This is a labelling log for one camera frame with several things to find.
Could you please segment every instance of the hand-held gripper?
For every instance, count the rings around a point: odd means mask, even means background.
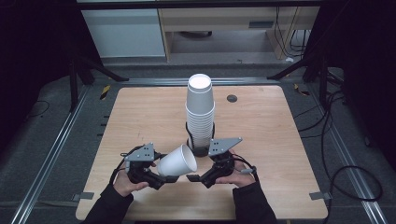
[[[201,182],[208,189],[216,183],[216,179],[233,173],[234,161],[237,160],[229,151],[230,148],[240,143],[242,138],[212,139],[208,150],[208,156],[214,162],[212,168],[199,175],[187,175],[190,182]]]
[[[110,184],[114,182],[114,178],[124,162],[125,172],[134,184],[148,182],[151,188],[159,189],[165,183],[175,183],[178,180],[178,176],[160,176],[151,172],[149,169],[151,164],[166,156],[166,154],[156,152],[152,143],[135,147],[129,153],[122,153],[121,156],[124,159],[114,170]]]

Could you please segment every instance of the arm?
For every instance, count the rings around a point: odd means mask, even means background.
[[[267,202],[260,183],[233,189],[237,223],[275,224],[276,216]]]
[[[147,182],[133,184],[122,168],[114,185],[107,185],[81,224],[121,224],[129,205],[134,201],[131,193],[149,185]]]
[[[134,196],[122,197],[112,185],[107,185],[82,224],[121,223]]]
[[[233,189],[236,223],[277,223],[275,213],[267,202],[260,183],[256,182],[252,175],[239,172],[243,169],[246,169],[244,163],[235,161],[233,173],[216,180],[217,184],[235,184],[238,187]]]

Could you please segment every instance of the metal bracket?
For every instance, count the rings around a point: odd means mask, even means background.
[[[210,140],[209,157],[217,156],[228,151],[242,141],[242,137],[238,138],[216,138]]]
[[[323,199],[323,200],[330,200],[332,199],[332,195],[330,194],[330,192],[313,192],[313,193],[309,193],[309,196],[311,197],[311,200],[318,200],[318,199]]]
[[[130,155],[121,154],[125,160],[125,171],[129,172],[131,161],[154,161],[154,145],[148,143],[135,150]]]
[[[91,200],[93,198],[93,192],[81,192],[80,194],[74,194],[72,197],[73,202],[79,202],[80,199]]]

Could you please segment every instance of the black sleeve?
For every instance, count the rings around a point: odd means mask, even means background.
[[[112,185],[107,185],[81,224],[121,224],[133,201],[132,194],[122,197]]]
[[[276,224],[276,216],[259,182],[233,189],[236,223]]]

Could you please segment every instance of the wooden tabletop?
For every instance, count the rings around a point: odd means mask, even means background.
[[[233,149],[257,166],[262,189],[278,219],[325,218],[323,200],[312,201],[319,191],[312,167],[297,132],[282,89],[278,86],[215,86],[215,138],[242,137]],[[230,103],[227,96],[236,95]],[[106,187],[120,154],[152,142],[160,153],[186,143],[185,101],[187,87],[121,89],[93,162],[76,216],[84,219]],[[202,175],[212,166],[208,157],[197,158]],[[228,220],[234,219],[232,188],[214,185],[207,189],[181,176],[159,190],[134,192],[126,219],[131,220]]]

